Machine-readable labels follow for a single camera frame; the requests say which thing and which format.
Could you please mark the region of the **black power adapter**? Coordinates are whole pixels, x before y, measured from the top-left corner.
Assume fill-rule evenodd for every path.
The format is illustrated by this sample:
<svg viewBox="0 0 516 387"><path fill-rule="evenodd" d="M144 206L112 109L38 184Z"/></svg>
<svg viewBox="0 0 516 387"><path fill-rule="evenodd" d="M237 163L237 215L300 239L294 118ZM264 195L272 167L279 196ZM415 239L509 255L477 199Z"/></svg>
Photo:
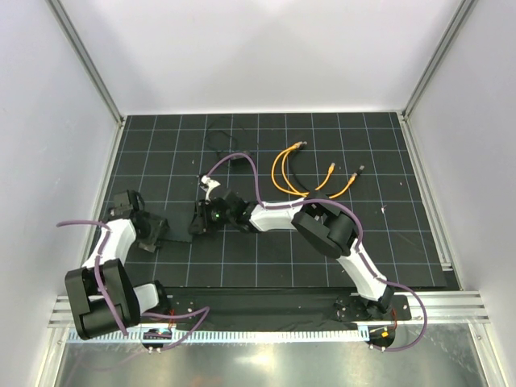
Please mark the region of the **black power adapter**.
<svg viewBox="0 0 516 387"><path fill-rule="evenodd" d="M233 173L245 173L251 168L248 160L251 157L252 155L249 152L240 152L228 161L229 170Z"/></svg>

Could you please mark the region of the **black network switch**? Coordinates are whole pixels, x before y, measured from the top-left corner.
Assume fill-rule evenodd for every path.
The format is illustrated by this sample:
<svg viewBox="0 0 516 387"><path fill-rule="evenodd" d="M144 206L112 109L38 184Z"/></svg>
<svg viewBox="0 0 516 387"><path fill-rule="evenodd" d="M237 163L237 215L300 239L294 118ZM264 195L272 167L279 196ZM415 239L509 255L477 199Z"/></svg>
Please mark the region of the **black network switch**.
<svg viewBox="0 0 516 387"><path fill-rule="evenodd" d="M183 206L168 206L163 217L167 219L169 229L162 239L169 242L191 243L193 236L189 233L189 225L194 216L194 211Z"/></svg>

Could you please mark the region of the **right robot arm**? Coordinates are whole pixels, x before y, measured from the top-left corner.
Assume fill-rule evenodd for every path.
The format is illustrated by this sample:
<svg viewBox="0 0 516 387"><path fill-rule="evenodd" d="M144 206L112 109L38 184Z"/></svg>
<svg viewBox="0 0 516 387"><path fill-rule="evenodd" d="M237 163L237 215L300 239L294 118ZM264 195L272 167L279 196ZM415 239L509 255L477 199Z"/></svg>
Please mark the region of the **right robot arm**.
<svg viewBox="0 0 516 387"><path fill-rule="evenodd" d="M329 197L313 192L289 202L248 202L225 189L195 203L188 232L204 235L227 225L244 233L297 231L318 253L342 266L367 316L382 319L392 310L393 286L364 248L360 220Z"/></svg>

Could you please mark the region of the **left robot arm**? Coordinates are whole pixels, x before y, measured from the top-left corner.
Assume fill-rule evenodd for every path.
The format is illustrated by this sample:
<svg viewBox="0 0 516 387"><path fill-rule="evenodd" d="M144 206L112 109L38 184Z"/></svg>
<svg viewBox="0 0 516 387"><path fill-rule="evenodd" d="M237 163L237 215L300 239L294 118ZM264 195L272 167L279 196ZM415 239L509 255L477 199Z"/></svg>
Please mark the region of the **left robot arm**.
<svg viewBox="0 0 516 387"><path fill-rule="evenodd" d="M68 220L58 227L91 225L100 236L89 258L64 278L75 329L83 340L97 338L140 324L143 314L154 323L171 311L159 281L133 285L124 263L134 246L155 252L169 230L166 218L145 210L141 194L128 189L114 196L105 221Z"/></svg>

